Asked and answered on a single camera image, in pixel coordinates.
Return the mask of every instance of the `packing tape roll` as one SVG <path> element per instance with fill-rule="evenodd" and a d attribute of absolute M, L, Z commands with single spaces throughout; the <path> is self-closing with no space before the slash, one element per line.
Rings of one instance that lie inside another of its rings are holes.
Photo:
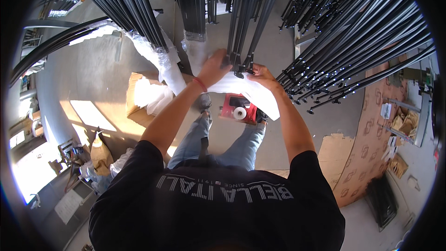
<path fill-rule="evenodd" d="M 246 110 L 243 107 L 237 107 L 234 109 L 232 116 L 237 120 L 242 120 L 246 117 Z"/>

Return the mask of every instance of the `hand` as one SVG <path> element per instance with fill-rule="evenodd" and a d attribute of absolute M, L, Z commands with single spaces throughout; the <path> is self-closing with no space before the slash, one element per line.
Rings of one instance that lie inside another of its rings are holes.
<path fill-rule="evenodd" d="M 282 87 L 266 66 L 254 63 L 253 72 L 255 75 L 249 74 L 248 80 L 258 82 L 270 91 Z"/>
<path fill-rule="evenodd" d="M 232 65 L 227 65 L 223 69 L 220 68 L 225 56 L 226 49 L 221 48 L 216 50 L 214 54 L 204 63 L 203 69 L 201 69 L 201 72 L 198 74 L 198 78 L 203 82 L 206 88 L 209 88 L 211 85 L 221 80 L 226 73 L 231 70 Z"/>

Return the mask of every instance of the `black t-shirt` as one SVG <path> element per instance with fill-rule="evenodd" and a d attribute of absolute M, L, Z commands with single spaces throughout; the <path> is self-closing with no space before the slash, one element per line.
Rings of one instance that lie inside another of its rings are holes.
<path fill-rule="evenodd" d="M 286 179 L 197 160 L 170 170 L 141 141 L 93 205 L 89 232 L 96 251 L 339 250 L 345 219 L 312 151 Z"/>

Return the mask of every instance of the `window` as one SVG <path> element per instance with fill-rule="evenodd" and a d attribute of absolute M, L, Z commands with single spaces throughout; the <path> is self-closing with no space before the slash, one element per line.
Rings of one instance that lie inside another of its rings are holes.
<path fill-rule="evenodd" d="M 48 164 L 48 161 L 54 160 L 61 160 L 59 151 L 49 142 L 45 142 L 13 164 L 14 177 L 27 204 L 34 198 L 30 194 L 38 193 L 56 177 L 56 173 Z"/>
<path fill-rule="evenodd" d="M 25 131 L 21 131 L 20 133 L 18 133 L 9 140 L 9 148 L 10 149 L 14 148 L 16 145 L 20 144 L 24 140 L 25 140 Z"/>

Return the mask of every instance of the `red bracelet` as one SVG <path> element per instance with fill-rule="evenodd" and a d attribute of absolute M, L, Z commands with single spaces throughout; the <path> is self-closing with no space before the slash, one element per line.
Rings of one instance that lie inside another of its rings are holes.
<path fill-rule="evenodd" d="M 203 83 L 199 78 L 194 77 L 194 78 L 192 79 L 192 81 L 198 83 L 198 84 L 201 86 L 201 88 L 203 89 L 203 92 L 204 92 L 204 93 L 207 92 L 207 88 L 204 86 L 204 83 Z"/>

